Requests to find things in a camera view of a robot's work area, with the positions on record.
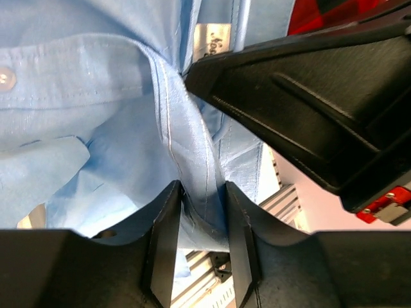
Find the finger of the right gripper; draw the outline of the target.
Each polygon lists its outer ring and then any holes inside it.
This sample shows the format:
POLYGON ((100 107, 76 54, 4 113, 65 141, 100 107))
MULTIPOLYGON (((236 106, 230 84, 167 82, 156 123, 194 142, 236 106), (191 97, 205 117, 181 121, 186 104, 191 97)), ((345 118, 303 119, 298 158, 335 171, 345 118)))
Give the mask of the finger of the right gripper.
POLYGON ((410 184, 410 6, 289 35, 295 1, 253 1, 245 48, 189 69, 188 91, 357 212, 410 184))

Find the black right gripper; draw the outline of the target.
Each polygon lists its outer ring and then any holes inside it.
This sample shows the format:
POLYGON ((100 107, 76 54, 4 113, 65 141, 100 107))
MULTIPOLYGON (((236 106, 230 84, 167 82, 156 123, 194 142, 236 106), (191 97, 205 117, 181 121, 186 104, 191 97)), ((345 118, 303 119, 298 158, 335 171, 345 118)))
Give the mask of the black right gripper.
POLYGON ((385 189, 355 216, 368 224, 379 220, 393 226, 410 220, 410 184, 385 189))

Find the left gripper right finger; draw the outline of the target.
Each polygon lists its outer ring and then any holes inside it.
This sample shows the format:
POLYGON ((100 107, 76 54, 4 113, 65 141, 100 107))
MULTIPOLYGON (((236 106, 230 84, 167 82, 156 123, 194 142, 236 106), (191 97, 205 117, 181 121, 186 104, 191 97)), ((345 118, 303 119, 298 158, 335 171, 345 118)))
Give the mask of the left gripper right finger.
POLYGON ((263 271, 258 241, 270 246, 290 246, 308 238, 251 201, 234 183, 225 183, 225 218, 231 256, 235 301, 238 307, 251 307, 263 271))

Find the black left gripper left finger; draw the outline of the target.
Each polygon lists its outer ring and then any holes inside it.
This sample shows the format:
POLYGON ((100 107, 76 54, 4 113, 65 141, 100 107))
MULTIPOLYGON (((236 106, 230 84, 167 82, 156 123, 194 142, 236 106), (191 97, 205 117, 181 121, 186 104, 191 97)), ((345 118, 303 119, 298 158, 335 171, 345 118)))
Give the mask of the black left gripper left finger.
POLYGON ((104 248, 90 307, 169 307, 182 185, 169 183, 148 205, 91 238, 104 248))

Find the light blue shirt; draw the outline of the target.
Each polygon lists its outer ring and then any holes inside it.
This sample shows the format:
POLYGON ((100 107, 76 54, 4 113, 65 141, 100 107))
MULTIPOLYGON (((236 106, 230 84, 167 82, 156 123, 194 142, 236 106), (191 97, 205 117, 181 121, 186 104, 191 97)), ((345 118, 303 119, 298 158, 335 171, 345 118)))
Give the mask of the light blue shirt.
POLYGON ((279 184, 268 148, 191 95, 195 30, 220 49, 287 34, 293 1, 2 1, 1 227, 37 206, 90 237, 171 181, 188 194, 186 249, 228 249, 224 183, 261 203, 279 184))

